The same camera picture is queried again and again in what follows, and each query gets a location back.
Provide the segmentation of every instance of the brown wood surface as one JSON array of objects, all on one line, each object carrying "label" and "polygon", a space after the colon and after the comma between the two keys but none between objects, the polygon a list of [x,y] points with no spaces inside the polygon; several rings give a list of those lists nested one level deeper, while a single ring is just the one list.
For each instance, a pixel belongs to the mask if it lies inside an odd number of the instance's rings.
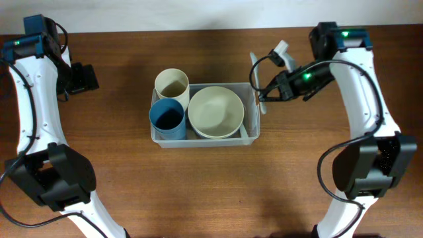
[{"label": "brown wood surface", "polygon": [[[69,145],[95,168],[97,192],[132,237],[254,237],[310,232],[328,209],[317,159],[349,138],[336,83],[303,102],[268,103],[260,137],[246,147],[161,149],[151,140],[148,111],[155,76],[175,67],[190,83],[247,81],[249,52],[267,54],[284,39],[299,64],[313,59],[310,28],[70,34],[73,60],[94,65],[100,89],[59,104]],[[423,148],[423,26],[368,27],[385,101],[404,134]],[[1,37],[1,41],[10,38]],[[280,69],[260,66],[261,79]],[[0,100],[1,162],[16,155],[16,96]],[[331,189],[331,155],[323,174]],[[398,188],[365,215],[356,233],[423,237],[423,153]],[[8,179],[1,201],[17,219],[52,218]],[[38,229],[0,217],[0,237],[82,237],[69,220]]]}]

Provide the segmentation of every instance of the robotic arm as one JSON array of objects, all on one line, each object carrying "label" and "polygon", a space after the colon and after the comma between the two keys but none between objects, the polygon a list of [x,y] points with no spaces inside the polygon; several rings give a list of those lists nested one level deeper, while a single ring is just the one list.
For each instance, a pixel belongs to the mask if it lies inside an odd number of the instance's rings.
[{"label": "robotic arm", "polygon": [[[56,25],[42,15],[26,17],[25,35],[6,42],[2,49],[2,62],[10,66],[17,90],[20,116],[19,157],[6,161],[6,170],[34,202],[62,213],[61,218],[69,217],[85,236],[129,237],[98,198],[93,166],[68,146],[62,132],[57,96],[64,94],[67,100],[68,95],[97,89],[98,83],[91,65],[71,64],[69,48],[59,46]],[[17,225],[41,226],[20,223],[3,208],[1,212]]]},{"label": "robotic arm", "polygon": [[[373,66],[369,36],[362,29],[339,29],[335,22],[322,22],[310,33],[313,63],[295,66],[281,41],[267,56],[254,63],[250,83],[260,102],[289,101],[304,96],[307,101],[336,80],[347,110],[351,140],[330,148],[318,164],[324,190],[334,199],[312,237],[352,237],[367,209],[386,191],[398,185],[416,151],[414,137],[404,136],[389,113]],[[286,65],[264,89],[252,83],[254,68],[264,59]],[[277,89],[278,97],[268,97]],[[331,151],[345,147],[333,162],[337,187],[333,194],[321,178],[321,164]]]}]

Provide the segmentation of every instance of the white bowl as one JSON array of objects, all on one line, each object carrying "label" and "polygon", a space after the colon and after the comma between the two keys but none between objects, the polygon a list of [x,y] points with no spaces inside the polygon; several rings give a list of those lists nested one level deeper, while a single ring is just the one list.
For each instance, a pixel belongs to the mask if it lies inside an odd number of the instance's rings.
[{"label": "white bowl", "polygon": [[232,136],[244,120],[244,106],[238,95],[224,87],[206,87],[198,91],[188,106],[193,129],[210,139]]}]

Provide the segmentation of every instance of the white wall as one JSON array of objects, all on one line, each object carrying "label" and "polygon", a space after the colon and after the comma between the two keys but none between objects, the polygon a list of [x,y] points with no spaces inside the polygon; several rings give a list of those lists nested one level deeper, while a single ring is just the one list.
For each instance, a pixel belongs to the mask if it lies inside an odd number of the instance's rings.
[{"label": "white wall", "polygon": [[68,32],[423,23],[423,0],[0,0],[0,34],[42,13]]}]

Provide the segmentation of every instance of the green light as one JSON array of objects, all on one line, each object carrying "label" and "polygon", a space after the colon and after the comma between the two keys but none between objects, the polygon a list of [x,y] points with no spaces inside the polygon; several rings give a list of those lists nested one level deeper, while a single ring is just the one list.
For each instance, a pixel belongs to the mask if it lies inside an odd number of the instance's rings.
[{"label": "green light", "polygon": [[303,78],[306,81],[309,80],[311,78],[311,76],[313,76],[311,73],[305,73],[305,74],[303,74]]}]

